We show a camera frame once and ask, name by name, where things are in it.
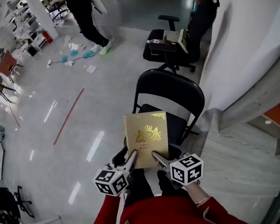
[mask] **white pillar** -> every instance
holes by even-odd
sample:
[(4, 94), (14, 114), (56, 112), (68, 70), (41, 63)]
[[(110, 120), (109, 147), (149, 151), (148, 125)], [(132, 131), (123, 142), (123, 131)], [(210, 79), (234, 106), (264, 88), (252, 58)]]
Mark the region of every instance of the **white pillar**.
[(50, 15), (46, 12), (44, 6), (39, 0), (26, 0), (31, 12), (36, 16), (38, 21), (41, 23), (42, 27), (49, 33), (49, 35), (56, 39), (58, 33), (55, 29), (54, 22), (52, 21)]

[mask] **bracelet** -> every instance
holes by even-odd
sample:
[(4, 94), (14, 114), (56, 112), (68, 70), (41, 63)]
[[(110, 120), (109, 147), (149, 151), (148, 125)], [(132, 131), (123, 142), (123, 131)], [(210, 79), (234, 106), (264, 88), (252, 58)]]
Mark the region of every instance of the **bracelet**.
[(196, 204), (196, 206), (198, 206), (200, 203), (202, 203), (203, 201), (205, 201), (206, 199), (210, 198), (209, 195), (207, 195), (204, 199), (202, 199), (199, 203)]

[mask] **cable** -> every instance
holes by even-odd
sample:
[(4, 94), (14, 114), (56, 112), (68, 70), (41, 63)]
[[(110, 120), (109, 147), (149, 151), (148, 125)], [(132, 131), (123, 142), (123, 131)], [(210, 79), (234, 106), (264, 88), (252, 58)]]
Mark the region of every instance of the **cable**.
[[(72, 62), (74, 62), (74, 61), (76, 61), (76, 60), (79, 60), (79, 59), (87, 59), (87, 58), (89, 58), (89, 57), (93, 57), (93, 56), (95, 56), (97, 53), (99, 52), (99, 50), (96, 52), (96, 53), (94, 53), (92, 56), (88, 56), (88, 57), (79, 57), (79, 58), (76, 58), (76, 59), (74, 59), (74, 60), (72, 60)], [(62, 61), (59, 61), (59, 62), (52, 62), (51, 64), (57, 64), (57, 63), (62, 63)]]

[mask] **book cover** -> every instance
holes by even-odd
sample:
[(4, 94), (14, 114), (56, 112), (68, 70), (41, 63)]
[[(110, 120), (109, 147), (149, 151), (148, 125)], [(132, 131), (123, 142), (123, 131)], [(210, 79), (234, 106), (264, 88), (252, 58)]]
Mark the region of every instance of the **book cover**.
[(135, 168), (154, 168), (158, 164), (151, 152), (168, 158), (168, 133), (166, 112), (147, 112), (124, 116), (126, 143), (129, 154), (138, 150)]

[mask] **black folding chair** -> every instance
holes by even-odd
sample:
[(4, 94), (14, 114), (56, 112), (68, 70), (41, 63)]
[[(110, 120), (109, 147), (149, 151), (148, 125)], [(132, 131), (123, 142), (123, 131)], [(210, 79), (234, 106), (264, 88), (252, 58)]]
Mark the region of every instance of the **black folding chair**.
[(191, 129), (204, 108), (204, 94), (195, 82), (166, 70), (145, 71), (137, 82), (133, 114), (137, 108), (140, 109), (139, 113), (160, 111), (148, 104), (138, 105), (138, 96), (142, 93), (170, 99), (195, 116), (187, 126), (187, 120), (166, 112), (169, 144), (180, 146), (190, 133), (195, 133)]

